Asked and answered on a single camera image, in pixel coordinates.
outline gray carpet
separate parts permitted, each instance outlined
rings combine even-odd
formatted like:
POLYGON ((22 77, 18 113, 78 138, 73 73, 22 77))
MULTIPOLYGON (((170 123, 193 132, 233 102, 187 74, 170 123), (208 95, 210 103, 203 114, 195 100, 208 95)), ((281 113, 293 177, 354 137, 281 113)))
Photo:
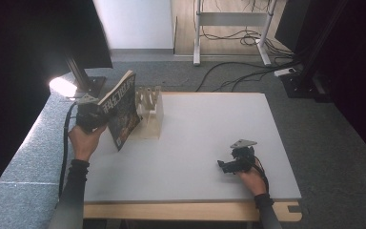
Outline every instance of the gray carpet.
MULTIPOLYGON (((87 70, 108 77, 107 88, 127 70, 137 73, 138 86, 161 85, 163 91, 193 92, 217 62, 115 62, 114 69, 87 70)), ((209 74, 201 92, 258 70, 224 65, 209 74)), ((231 87, 222 92, 229 92, 231 87)), ((303 219, 283 222, 283 228, 366 228, 366 145, 334 104, 310 99, 289 99, 272 73, 259 82, 243 82, 235 92, 264 93, 273 113, 302 199, 303 219)), ((62 118, 70 102, 57 94, 49 99, 32 142, 19 149, 0 179, 0 228, 46 228, 56 202, 61 166, 62 118)), ((213 223, 174 226, 151 222, 147 228, 215 228, 213 223)), ((233 228, 225 225, 218 228, 233 228)), ((244 228, 238 223, 234 228, 244 228)))

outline table top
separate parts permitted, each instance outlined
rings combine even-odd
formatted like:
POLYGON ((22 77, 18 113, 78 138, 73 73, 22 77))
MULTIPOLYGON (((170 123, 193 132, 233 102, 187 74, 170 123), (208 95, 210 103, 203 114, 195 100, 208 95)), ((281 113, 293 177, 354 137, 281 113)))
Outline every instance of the table top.
POLYGON ((299 199, 298 186, 264 94, 163 94, 159 139, 128 140, 116 152, 110 132, 91 157, 86 203, 248 201, 240 179, 216 161, 230 146, 257 141, 275 201, 299 199))

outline magazine cover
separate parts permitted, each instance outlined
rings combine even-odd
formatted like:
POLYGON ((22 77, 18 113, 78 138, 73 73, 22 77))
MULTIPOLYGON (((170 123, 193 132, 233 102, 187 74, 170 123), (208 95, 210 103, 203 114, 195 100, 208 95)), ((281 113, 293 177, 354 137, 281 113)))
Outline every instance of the magazine cover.
POLYGON ((109 118, 108 127, 120 151, 140 121, 135 107, 135 73, 127 71, 98 105, 109 118))

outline light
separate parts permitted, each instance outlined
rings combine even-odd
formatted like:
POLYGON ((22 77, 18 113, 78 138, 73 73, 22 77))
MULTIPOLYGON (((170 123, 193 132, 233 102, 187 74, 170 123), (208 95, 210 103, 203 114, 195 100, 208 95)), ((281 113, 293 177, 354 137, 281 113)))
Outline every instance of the light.
POLYGON ((65 97, 74 97, 77 89, 75 85, 71 84, 71 82, 60 77, 54 78, 50 82, 50 88, 65 97))

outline hand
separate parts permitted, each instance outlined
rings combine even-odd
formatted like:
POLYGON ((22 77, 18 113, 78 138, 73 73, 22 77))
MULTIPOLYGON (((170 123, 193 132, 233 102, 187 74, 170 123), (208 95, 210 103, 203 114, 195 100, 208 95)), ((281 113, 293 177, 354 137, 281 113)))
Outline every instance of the hand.
MULTIPOLYGON (((256 165, 260 167, 260 162, 257 160, 256 165)), ((242 179, 245 186, 254 194, 254 196, 265 194, 266 184, 260 176, 260 173, 252 167, 252 169, 248 172, 236 172, 239 177, 242 179)))
POLYGON ((100 135, 106 130, 106 127, 107 125, 104 125, 87 134, 80 126, 76 125, 68 132, 75 159, 89 161, 99 144, 100 135))

